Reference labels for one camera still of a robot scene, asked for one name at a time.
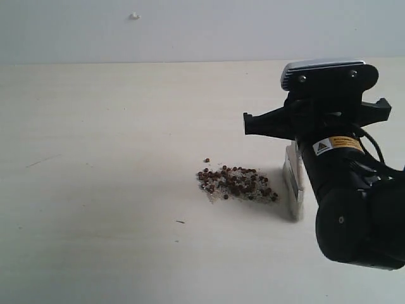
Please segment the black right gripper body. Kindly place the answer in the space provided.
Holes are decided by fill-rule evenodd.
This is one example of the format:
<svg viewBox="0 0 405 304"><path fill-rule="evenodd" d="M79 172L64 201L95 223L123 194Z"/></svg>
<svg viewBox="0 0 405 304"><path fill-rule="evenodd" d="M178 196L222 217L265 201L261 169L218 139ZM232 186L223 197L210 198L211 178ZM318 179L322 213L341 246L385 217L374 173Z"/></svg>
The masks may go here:
<svg viewBox="0 0 405 304"><path fill-rule="evenodd" d="M326 92L324 95L289 91L284 101L284 139L296 139L318 129L358 124L363 93Z"/></svg>

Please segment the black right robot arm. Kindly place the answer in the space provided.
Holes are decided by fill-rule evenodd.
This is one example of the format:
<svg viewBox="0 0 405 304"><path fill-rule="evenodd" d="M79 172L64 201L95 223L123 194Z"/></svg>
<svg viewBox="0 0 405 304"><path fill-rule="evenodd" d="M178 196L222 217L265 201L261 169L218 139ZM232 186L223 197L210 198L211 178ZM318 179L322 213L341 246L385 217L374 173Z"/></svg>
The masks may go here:
<svg viewBox="0 0 405 304"><path fill-rule="evenodd" d="M289 168L303 166L318 209L318 246L331 261L385 270L404 267L404 171L365 148L369 124L389 118L386 99L360 93L289 93L281 108L243 115L244 132L288 139Z"/></svg>

